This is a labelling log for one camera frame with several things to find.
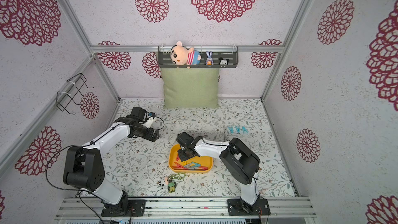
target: plush toy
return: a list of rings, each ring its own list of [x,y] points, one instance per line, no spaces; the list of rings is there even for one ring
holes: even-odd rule
[[[200,59],[202,59],[199,51],[193,50],[193,47],[187,50],[182,46],[182,42],[180,41],[172,48],[170,58],[172,58],[173,63],[176,65],[196,65],[199,64]]]
[[[169,183],[167,184],[167,189],[170,193],[172,193],[172,192],[176,191],[176,186],[177,186],[177,184],[175,182],[173,182],[172,180],[169,180]]]
[[[228,65],[229,59],[220,57],[220,65]]]
[[[206,55],[207,55],[207,59],[206,59],[206,64],[207,65],[213,65],[214,64],[214,61],[213,61],[213,58],[211,57],[212,55],[213,55],[213,52],[206,52]]]

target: black mounting plate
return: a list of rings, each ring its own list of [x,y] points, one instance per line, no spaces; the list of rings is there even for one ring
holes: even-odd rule
[[[250,206],[249,208],[245,206],[246,211],[244,210],[244,206],[246,203],[242,201],[242,199],[228,199],[228,214],[231,216],[237,215],[256,215],[258,216],[258,209],[261,210],[261,215],[266,216],[270,215],[271,211],[269,210],[268,201],[264,198],[257,198],[257,201]]]
[[[144,216],[145,211],[145,200],[129,200],[129,209],[133,208],[132,216],[133,217],[142,217]],[[129,210],[124,216],[130,216],[131,210]],[[109,208],[103,209],[101,213],[102,217],[117,217],[117,215],[111,213]]]

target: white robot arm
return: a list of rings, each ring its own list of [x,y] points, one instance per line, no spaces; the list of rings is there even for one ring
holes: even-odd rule
[[[208,156],[220,159],[231,175],[239,182],[241,199],[245,205],[252,206],[258,199],[255,178],[259,169],[260,159],[240,139],[233,138],[229,142],[215,142],[204,137],[193,138],[183,132],[176,141],[181,146],[178,156],[186,161],[194,156]]]
[[[118,118],[109,129],[92,141],[83,146],[69,148],[65,162],[64,183],[77,189],[89,191],[102,199],[104,203],[103,217],[129,214],[132,211],[132,202],[127,199],[125,191],[115,187],[105,178],[102,157],[125,137],[142,137],[155,142],[159,138],[159,131],[151,128],[154,121],[156,121],[154,113],[147,113],[144,109],[134,107],[130,115]],[[178,150],[181,161],[186,161],[194,156],[221,159],[232,176],[240,183],[239,209],[245,210],[247,214],[258,214],[254,210],[259,201],[254,179],[259,169],[260,159],[240,139],[234,138],[230,142],[215,142],[203,137],[193,138],[183,132],[178,135],[176,141],[181,146],[181,149]],[[236,159],[236,154],[241,154],[241,157]]]

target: mickey mouse figurine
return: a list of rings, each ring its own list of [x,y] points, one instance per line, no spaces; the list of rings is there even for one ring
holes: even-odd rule
[[[220,57],[220,65],[228,65],[229,59]]]

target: wall shelf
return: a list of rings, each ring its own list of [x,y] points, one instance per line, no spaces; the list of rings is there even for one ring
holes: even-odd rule
[[[239,62],[239,50],[238,47],[236,47],[236,51],[234,52],[213,52],[212,58],[214,60],[214,65],[206,65],[206,59],[207,55],[206,52],[200,52],[200,55],[202,56],[202,59],[198,65],[182,65],[182,66],[177,66],[174,64],[170,58],[170,52],[161,52],[160,51],[161,47],[158,47],[158,63],[160,68],[186,68],[186,67],[191,67],[191,68],[235,68],[236,65]],[[219,64],[219,58],[224,58],[224,59],[229,59],[227,65],[220,65]]]

